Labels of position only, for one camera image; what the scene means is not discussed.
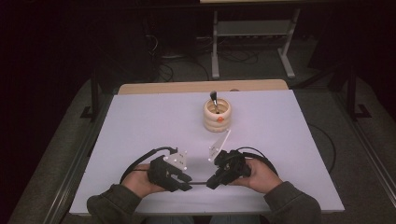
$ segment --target wooden cup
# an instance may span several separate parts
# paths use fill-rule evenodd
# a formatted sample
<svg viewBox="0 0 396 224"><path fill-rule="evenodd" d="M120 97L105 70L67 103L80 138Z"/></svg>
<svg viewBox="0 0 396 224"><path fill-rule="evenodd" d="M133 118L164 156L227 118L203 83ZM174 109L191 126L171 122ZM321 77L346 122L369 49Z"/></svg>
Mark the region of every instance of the wooden cup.
<svg viewBox="0 0 396 224"><path fill-rule="evenodd" d="M231 105L228 101L218 98L219 114L212 100L204 105L204 125L212 133L222 133L231 125Z"/></svg>

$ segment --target table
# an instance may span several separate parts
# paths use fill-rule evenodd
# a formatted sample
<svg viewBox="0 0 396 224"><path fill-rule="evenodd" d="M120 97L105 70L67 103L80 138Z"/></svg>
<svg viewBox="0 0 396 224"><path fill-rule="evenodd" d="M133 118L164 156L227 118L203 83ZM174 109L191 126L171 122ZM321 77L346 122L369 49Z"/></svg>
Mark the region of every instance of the table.
<svg viewBox="0 0 396 224"><path fill-rule="evenodd" d="M213 88L218 96L233 104L232 132L224 149L244 146L259 149L281 178L314 196L323 212L344 210L293 92L287 90L282 80L245 80L122 86L108 110L70 213L86 215L86 200L90 196L118 183L134 160L155 147L187 150L186 174L193 181L206 181L213 175L217 167L207 161L208 147L221 133L207 131L202 123L203 104ZM251 115L243 116L252 107L255 110ZM152 194L136 209L136 213L150 216L269 211L262 195L236 186L215 190L194 186L186 192Z"/></svg>

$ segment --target person's left hand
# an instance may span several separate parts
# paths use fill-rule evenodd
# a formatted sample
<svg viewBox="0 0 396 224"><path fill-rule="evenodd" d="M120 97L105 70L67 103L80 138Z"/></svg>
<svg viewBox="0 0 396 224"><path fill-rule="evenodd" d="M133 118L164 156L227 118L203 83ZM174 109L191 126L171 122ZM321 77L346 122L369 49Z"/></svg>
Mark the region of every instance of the person's left hand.
<svg viewBox="0 0 396 224"><path fill-rule="evenodd" d="M148 170L149 164L139 164L135 167L136 170ZM151 193L162 192L165 189L151 184L149 182L148 173L146 171L132 171L129 173L121 183L126 188L133 191L140 198L144 198Z"/></svg>

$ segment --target gray sweater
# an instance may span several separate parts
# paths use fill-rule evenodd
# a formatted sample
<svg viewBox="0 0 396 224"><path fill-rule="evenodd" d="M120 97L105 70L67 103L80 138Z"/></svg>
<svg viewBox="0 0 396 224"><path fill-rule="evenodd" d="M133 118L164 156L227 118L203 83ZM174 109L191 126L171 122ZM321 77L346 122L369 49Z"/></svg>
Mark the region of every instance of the gray sweater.
<svg viewBox="0 0 396 224"><path fill-rule="evenodd" d="M284 182L272 189L264 199L271 208L276 224L321 223L317 200L301 192L290 182ZM92 196L87 201L91 217L68 214L62 223L132 223L134 210L141 200L123 185L112 185L106 192Z"/></svg>

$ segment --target white plastic part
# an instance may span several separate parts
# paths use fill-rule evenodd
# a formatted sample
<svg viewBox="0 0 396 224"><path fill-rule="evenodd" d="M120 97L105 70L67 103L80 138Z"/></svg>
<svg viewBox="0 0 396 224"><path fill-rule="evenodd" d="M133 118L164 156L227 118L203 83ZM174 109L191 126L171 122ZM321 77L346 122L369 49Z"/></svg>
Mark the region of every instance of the white plastic part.
<svg viewBox="0 0 396 224"><path fill-rule="evenodd" d="M215 143L213 146L209 148L209 161L214 161L215 158L219 155L221 152L225 141L227 141L228 135L230 135L231 130L227 129L223 136Z"/></svg>
<svg viewBox="0 0 396 224"><path fill-rule="evenodd" d="M171 154L163 157L163 160L181 171L187 170L187 151Z"/></svg>

